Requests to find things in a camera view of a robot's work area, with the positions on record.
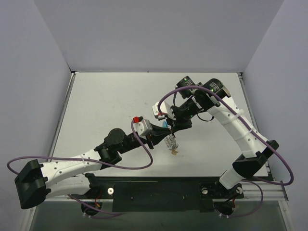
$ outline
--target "zip tie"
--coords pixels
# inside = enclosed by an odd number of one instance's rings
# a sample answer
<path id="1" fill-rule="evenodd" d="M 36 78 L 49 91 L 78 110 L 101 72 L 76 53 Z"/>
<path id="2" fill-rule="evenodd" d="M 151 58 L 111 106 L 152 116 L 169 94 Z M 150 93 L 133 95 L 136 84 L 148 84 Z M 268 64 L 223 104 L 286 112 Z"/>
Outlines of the zip tie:
<path id="1" fill-rule="evenodd" d="M 83 156 L 82 156 L 82 155 L 80 155 L 80 158 L 82 159 L 83 167 L 86 167 L 86 162 L 85 162 L 85 159 L 83 158 Z"/>
<path id="2" fill-rule="evenodd" d="M 231 119 L 228 119 L 227 121 L 221 123 L 221 125 L 224 126 L 226 124 L 229 124 L 229 123 L 233 122 L 238 117 L 240 117 L 242 114 L 244 114 L 244 110 L 243 109 L 239 110 L 239 112 L 236 115 L 234 115 Z"/>
<path id="3" fill-rule="evenodd" d="M 249 133 L 251 133 L 253 130 L 255 129 L 255 127 L 251 127 L 251 129 L 248 131 L 248 132 L 246 132 L 244 135 L 242 135 L 242 136 L 239 136 L 238 138 L 236 138 L 236 139 L 234 139 L 234 141 L 238 141 L 238 140 L 240 140 L 240 139 L 242 139 L 242 138 L 245 138 L 247 135 L 249 135 Z"/>

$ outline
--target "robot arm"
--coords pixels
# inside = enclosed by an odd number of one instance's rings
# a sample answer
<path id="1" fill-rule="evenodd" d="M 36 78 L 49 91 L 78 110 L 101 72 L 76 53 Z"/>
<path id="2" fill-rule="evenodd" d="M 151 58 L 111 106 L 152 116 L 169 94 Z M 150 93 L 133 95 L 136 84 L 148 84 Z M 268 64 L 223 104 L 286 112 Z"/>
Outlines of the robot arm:
<path id="1" fill-rule="evenodd" d="M 177 88 L 187 86 L 190 86 L 189 89 L 179 91 L 184 99 L 188 98 L 185 103 L 180 107 L 170 107 L 166 103 L 162 103 L 161 110 L 163 116 L 158 109 L 159 103 L 156 103 L 153 107 L 155 117 L 158 119 L 166 118 L 168 124 L 173 127 L 177 126 L 179 122 L 185 123 L 186 121 L 190 121 L 193 116 L 201 111 L 209 112 L 233 137 L 242 151 L 242 154 L 235 160 L 231 168 L 220 177 L 218 184 L 222 186 L 221 188 L 229 190 L 241 180 L 253 177 L 273 154 L 273 151 L 257 139 L 252 132 L 257 133 L 258 136 L 274 150 L 277 150 L 279 147 L 278 143 L 276 141 L 269 141 L 258 133 L 243 115 L 244 111 L 236 106 L 227 88 L 218 79 L 211 79 L 202 85 L 202 83 L 195 84 L 189 77 L 185 77 L 177 83 Z M 236 115 L 224 104 L 220 103 L 213 95 L 201 89 L 195 89 L 194 86 L 200 86 L 215 93 L 236 112 Z M 173 117 L 169 116 L 169 107 L 172 109 Z M 246 125 L 251 128 L 250 130 L 248 130 L 247 126 L 239 119 L 239 116 L 244 120 Z"/>
<path id="2" fill-rule="evenodd" d="M 195 84 L 189 77 L 185 77 L 177 84 L 177 87 L 185 86 L 195 86 Z M 191 128 L 193 116 L 201 111 L 208 111 L 230 133 L 242 151 L 231 168 L 216 182 L 215 190 L 231 192 L 242 179 L 253 177 L 273 152 L 251 134 L 252 131 L 257 133 L 256 129 L 242 115 L 243 111 L 238 109 L 229 91 L 219 80 L 211 79 L 204 85 L 199 83 L 196 86 L 202 86 L 215 93 L 237 115 L 231 113 L 215 97 L 202 90 L 192 88 L 180 91 L 182 97 L 187 98 L 180 107 L 169 106 L 166 102 L 161 104 L 161 111 L 159 111 L 158 103 L 152 107 L 154 116 L 159 120 L 166 119 L 171 129 L 161 128 L 142 117 L 135 117 L 133 119 L 135 130 L 142 143 L 148 144 L 149 148 L 153 149 L 164 137 L 179 130 Z M 251 130 L 244 126 L 238 116 L 241 116 L 249 124 Z M 276 141 L 268 141 L 260 134 L 259 136 L 274 149 L 278 148 Z M 67 161 L 42 164 L 39 164 L 37 160 L 28 162 L 15 179 L 21 207 L 23 209 L 34 207 L 46 198 L 57 195 L 84 195 L 90 189 L 91 179 L 87 175 L 80 174 L 115 165 L 121 161 L 119 154 L 140 146 L 141 144 L 133 133 L 126 135 L 123 130 L 115 128 L 109 132 L 101 145 L 81 155 L 67 158 Z M 89 159 L 97 160 L 97 162 L 87 161 Z"/>

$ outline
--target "red component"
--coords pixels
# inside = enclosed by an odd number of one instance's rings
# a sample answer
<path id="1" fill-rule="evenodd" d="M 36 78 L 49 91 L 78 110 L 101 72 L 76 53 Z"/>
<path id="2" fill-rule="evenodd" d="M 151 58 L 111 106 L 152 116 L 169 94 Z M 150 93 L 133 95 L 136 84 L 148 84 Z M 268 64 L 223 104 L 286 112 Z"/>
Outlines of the red component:
<path id="1" fill-rule="evenodd" d="M 137 116 L 133 118 L 133 121 L 134 121 L 134 123 L 139 123 L 140 122 L 140 120 L 139 120 L 139 118 Z"/>

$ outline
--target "wire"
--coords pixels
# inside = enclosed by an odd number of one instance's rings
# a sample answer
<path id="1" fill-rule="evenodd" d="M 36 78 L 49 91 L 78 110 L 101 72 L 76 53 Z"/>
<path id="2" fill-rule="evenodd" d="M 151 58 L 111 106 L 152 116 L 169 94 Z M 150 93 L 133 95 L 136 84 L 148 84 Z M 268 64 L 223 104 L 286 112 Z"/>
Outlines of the wire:
<path id="1" fill-rule="evenodd" d="M 98 208 L 101 207 L 101 206 L 96 202 L 96 200 L 99 199 L 99 198 L 102 196 L 102 193 L 103 193 L 103 191 L 101 190 L 101 191 L 100 191 L 100 195 L 99 195 L 98 197 L 95 198 L 95 204 L 96 204 L 96 206 L 97 206 Z"/>
<path id="2" fill-rule="evenodd" d="M 85 214 L 87 214 L 86 212 L 90 210 L 90 208 L 86 208 L 85 211 L 83 211 Z M 91 216 L 89 214 L 87 214 L 89 218 L 93 218 L 93 219 L 109 219 L 109 218 L 115 218 L 115 217 L 118 217 L 119 215 L 112 215 L 112 216 L 109 216 L 109 217 L 95 217 L 95 216 Z"/>
<path id="3" fill-rule="evenodd" d="M 67 195 L 67 196 L 69 196 L 71 199 L 77 201 L 78 203 L 84 205 L 85 207 L 88 207 L 89 209 L 95 210 L 95 211 L 97 211 L 97 212 L 99 212 L 99 213 L 104 213 L 104 214 L 112 215 L 111 217 L 106 217 L 106 218 L 114 218 L 114 217 L 118 217 L 118 216 L 122 215 L 122 213 L 108 212 L 108 211 L 100 210 L 100 209 L 98 209 L 98 208 L 95 208 L 95 207 L 93 207 L 93 206 L 90 206 L 89 204 L 87 204 L 87 203 L 85 203 L 85 202 L 83 202 L 83 201 L 80 201 L 79 199 L 75 198 L 74 196 L 72 196 L 72 195 L 70 195 L 70 194 Z"/>
<path id="4" fill-rule="evenodd" d="M 177 93 L 174 93 L 174 95 L 173 95 L 173 106 L 175 106 L 175 107 L 176 107 L 176 105 L 175 105 L 175 99 L 176 99 L 176 97 L 177 97 Z"/>
<path id="5" fill-rule="evenodd" d="M 103 161 L 99 161 L 99 160 L 94 160 L 94 159 L 87 159 L 88 162 L 94 162 L 94 163 L 98 163 L 98 164 L 102 164 L 102 165 L 106 165 L 109 167 L 116 167 L 116 168 L 120 168 L 120 169 L 127 169 L 127 170 L 140 170 L 140 169 L 145 169 L 149 166 L 151 166 L 153 164 L 153 157 L 150 153 L 150 151 L 147 149 L 147 147 L 142 143 L 142 141 L 140 140 L 138 134 L 136 133 L 135 129 L 134 129 L 134 121 L 131 122 L 130 127 L 132 129 L 132 132 L 136 138 L 136 140 L 140 143 L 140 145 L 144 148 L 144 150 L 147 152 L 149 158 L 150 158 L 150 163 L 142 166 L 142 167 L 123 167 L 123 166 L 118 166 L 118 165 L 112 165 Z M 17 160 L 23 160 L 23 159 L 47 159 L 47 160 L 66 160 L 66 161 L 84 161 L 84 159 L 81 158 L 68 158 L 68 157 L 49 157 L 49 156 L 39 156 L 39 155 L 29 155 L 29 156 L 22 156 L 22 157 L 17 157 L 15 159 L 10 160 L 6 166 L 7 168 L 12 172 L 15 173 L 16 175 L 18 175 L 18 172 L 16 172 L 14 169 L 11 168 L 10 164 L 12 162 L 15 162 Z"/>
<path id="6" fill-rule="evenodd" d="M 157 106 L 158 107 L 158 111 L 160 113 L 162 113 L 160 105 L 162 104 L 162 102 L 166 98 L 168 98 L 172 94 L 175 94 L 178 91 L 187 90 L 187 89 L 199 89 L 199 90 L 205 91 L 206 93 L 214 96 L 218 101 L 220 101 L 230 112 L 232 112 L 234 115 L 237 115 L 237 113 L 228 104 L 226 104 L 218 95 L 216 95 L 214 92 L 212 92 L 211 90 L 209 90 L 207 88 L 204 88 L 204 87 L 201 87 L 201 86 L 196 86 L 196 85 L 177 88 L 177 89 L 169 92 L 167 95 L 165 95 L 159 101 L 158 106 Z M 238 119 L 245 125 L 245 127 L 248 129 L 248 131 L 251 130 L 251 127 L 246 123 L 246 121 L 241 116 L 238 116 Z M 265 182 L 265 183 L 281 185 L 281 186 L 287 186 L 287 185 L 292 184 L 293 181 L 294 181 L 294 174 L 293 174 L 293 171 L 291 170 L 290 166 L 288 165 L 288 163 L 285 161 L 285 159 L 275 149 L 273 149 L 268 143 L 266 143 L 264 140 L 262 140 L 261 137 L 259 137 L 256 132 L 251 131 L 251 134 L 253 134 L 258 140 L 260 140 L 267 148 L 269 148 L 282 161 L 282 163 L 287 168 L 287 170 L 288 170 L 288 172 L 290 174 L 290 180 L 287 183 L 273 182 L 273 181 L 270 181 L 270 180 L 264 180 L 264 179 L 259 178 L 259 177 L 254 177 L 254 179 L 256 179 L 258 181 Z"/>
<path id="7" fill-rule="evenodd" d="M 252 181 L 249 181 L 249 180 L 242 180 L 242 181 L 243 181 L 243 182 L 248 182 L 248 183 L 254 184 L 255 186 L 257 186 L 257 187 L 260 189 L 261 200 L 260 200 L 259 205 L 258 205 L 254 210 L 250 211 L 249 213 L 244 213 L 244 214 L 239 214 L 239 215 L 230 215 L 230 216 L 224 215 L 224 214 L 220 213 L 220 212 L 216 209 L 216 211 L 218 211 L 223 217 L 228 217 L 228 218 L 241 218 L 241 217 L 246 217 L 246 216 L 249 216 L 249 215 L 251 215 L 251 214 L 257 212 L 257 211 L 261 208 L 261 206 L 262 206 L 262 204 L 263 204 L 263 199 L 264 199 L 264 197 L 263 197 L 263 191 L 262 191 L 261 187 L 260 187 L 258 184 L 254 183 L 254 182 L 252 182 Z"/>
<path id="8" fill-rule="evenodd" d="M 228 200 L 226 200 L 226 201 L 224 201 L 224 202 L 222 202 L 222 203 L 219 203 L 219 205 L 226 204 L 226 203 L 228 203 L 230 200 L 235 200 L 235 198 L 238 197 L 239 195 L 240 195 L 240 194 L 237 193 L 237 194 L 233 195 L 232 197 L 230 197 Z"/>
<path id="9" fill-rule="evenodd" d="M 175 99 L 177 98 L 177 92 L 175 92 L 174 94 L 173 94 L 173 105 L 175 106 Z M 204 121 L 204 122 L 210 122 L 210 121 L 212 121 L 215 117 L 213 117 L 212 116 L 212 118 L 210 119 L 210 120 L 205 120 L 205 119 L 202 119 L 200 116 L 199 116 L 199 113 L 204 113 L 204 112 L 206 112 L 206 111 L 200 111 L 200 112 L 198 112 L 197 113 L 197 117 L 200 119 L 200 120 L 202 120 L 202 121 Z"/>
<path id="10" fill-rule="evenodd" d="M 211 121 L 215 118 L 215 117 L 212 116 L 212 118 L 211 118 L 210 120 L 205 120 L 205 119 L 202 119 L 202 118 L 199 116 L 199 114 L 197 114 L 197 117 L 198 117 L 200 120 L 204 121 L 204 122 L 211 122 Z"/>

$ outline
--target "screw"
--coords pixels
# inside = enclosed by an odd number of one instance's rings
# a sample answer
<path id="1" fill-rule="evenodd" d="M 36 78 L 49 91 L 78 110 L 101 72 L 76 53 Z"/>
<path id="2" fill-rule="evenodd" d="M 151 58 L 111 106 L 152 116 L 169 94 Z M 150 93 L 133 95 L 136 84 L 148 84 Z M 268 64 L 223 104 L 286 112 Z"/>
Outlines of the screw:
<path id="1" fill-rule="evenodd" d="M 236 192 L 237 192 L 238 194 L 242 194 L 242 193 L 243 193 L 243 190 L 242 190 L 241 187 L 237 187 L 237 188 L 236 188 Z"/>
<path id="2" fill-rule="evenodd" d="M 208 190 L 207 190 L 206 188 L 203 188 L 203 189 L 201 190 L 201 192 L 202 192 L 202 194 L 206 195 L 206 194 L 208 193 Z"/>
<path id="3" fill-rule="evenodd" d="M 107 192 L 108 192 L 109 195 L 112 195 L 112 194 L 114 194 L 114 189 L 113 188 L 109 188 Z"/>

